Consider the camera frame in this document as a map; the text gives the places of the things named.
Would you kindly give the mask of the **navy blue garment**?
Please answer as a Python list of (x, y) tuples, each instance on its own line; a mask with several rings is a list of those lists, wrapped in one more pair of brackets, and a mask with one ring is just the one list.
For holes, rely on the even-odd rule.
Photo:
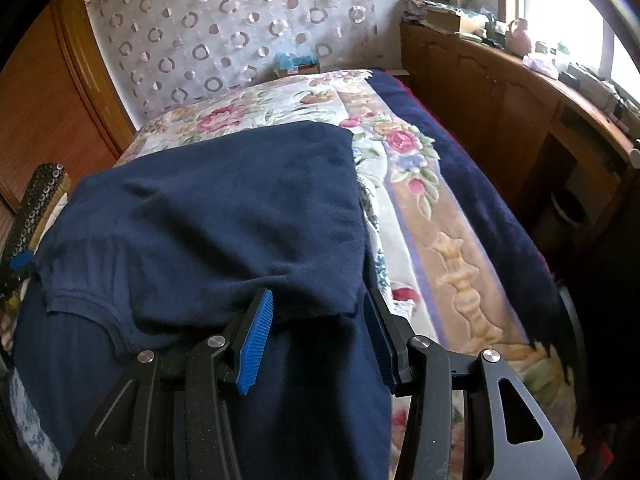
[(14, 389), (67, 457), (140, 352), (193, 348), (265, 287), (264, 357), (230, 410), (242, 475), (383, 479), (392, 416), (363, 312), (368, 243), (337, 126), (246, 130), (88, 177), (36, 253)]

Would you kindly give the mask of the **cardboard box on cabinet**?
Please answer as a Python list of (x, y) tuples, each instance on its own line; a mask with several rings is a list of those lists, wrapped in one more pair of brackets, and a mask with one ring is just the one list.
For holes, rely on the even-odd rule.
[(425, 19), (431, 27), (450, 32), (450, 34), (456, 32), (472, 34), (484, 29), (488, 23), (488, 17), (484, 14), (442, 8), (441, 6), (428, 6), (425, 11)]

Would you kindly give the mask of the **window with wooden frame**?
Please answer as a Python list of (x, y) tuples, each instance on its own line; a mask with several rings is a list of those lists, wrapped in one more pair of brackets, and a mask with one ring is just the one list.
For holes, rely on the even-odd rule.
[(499, 0), (501, 21), (525, 26), (530, 41), (567, 50), (568, 58), (639, 99), (639, 70), (591, 0)]

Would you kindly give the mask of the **sheer circle-patterned curtain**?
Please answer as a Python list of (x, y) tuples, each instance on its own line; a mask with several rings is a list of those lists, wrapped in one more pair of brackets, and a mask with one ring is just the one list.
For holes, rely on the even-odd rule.
[(136, 127), (270, 79), (285, 55), (322, 70), (382, 55), (376, 0), (89, 0), (88, 11)]

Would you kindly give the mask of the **blue tissue box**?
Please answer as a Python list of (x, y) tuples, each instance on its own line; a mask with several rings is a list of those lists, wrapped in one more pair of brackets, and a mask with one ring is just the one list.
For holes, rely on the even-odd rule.
[(297, 56), (278, 53), (273, 60), (273, 69), (278, 78), (318, 74), (320, 73), (320, 62), (315, 55)]

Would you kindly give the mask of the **wooden wardrobe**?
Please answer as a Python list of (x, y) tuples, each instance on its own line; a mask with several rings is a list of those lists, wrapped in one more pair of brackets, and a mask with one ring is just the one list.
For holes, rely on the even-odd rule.
[(78, 183), (113, 166), (133, 137), (85, 0), (52, 0), (1, 71), (1, 232), (39, 165), (59, 162)]

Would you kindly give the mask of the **blue floral white sheet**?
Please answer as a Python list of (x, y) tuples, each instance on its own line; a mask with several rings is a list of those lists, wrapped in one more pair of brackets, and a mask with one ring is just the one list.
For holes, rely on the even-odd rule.
[(20, 374), (14, 370), (9, 380), (10, 409), (18, 444), (40, 478), (56, 480), (62, 471), (61, 454), (41, 427), (40, 417), (26, 393)]

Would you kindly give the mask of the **pink ceramic jug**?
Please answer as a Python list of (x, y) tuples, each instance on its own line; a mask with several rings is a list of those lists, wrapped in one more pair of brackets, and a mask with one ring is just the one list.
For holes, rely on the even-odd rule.
[(506, 30), (506, 50), (510, 53), (524, 58), (532, 52), (532, 40), (528, 36), (528, 21), (526, 18), (516, 18)]

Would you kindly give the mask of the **long wooden cabinet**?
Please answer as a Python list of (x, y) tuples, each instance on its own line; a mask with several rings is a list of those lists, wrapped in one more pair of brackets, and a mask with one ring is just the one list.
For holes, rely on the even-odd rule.
[(400, 26), (414, 92), (471, 156), (513, 212), (534, 213), (575, 169), (582, 204), (601, 233), (639, 175), (639, 153), (603, 112), (562, 82), (484, 44)]

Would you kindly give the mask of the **floral pastel bed blanket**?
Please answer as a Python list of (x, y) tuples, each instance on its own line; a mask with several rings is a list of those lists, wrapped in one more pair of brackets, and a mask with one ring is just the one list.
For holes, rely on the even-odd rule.
[(258, 127), (326, 122), (349, 129), (387, 303), (447, 349), (499, 351), (544, 410), (568, 454), (582, 442), (574, 374), (558, 352), (527, 339), (497, 272), (439, 170), (435, 140), (372, 89), (373, 70), (289, 76), (224, 92), (148, 122), (125, 162)]

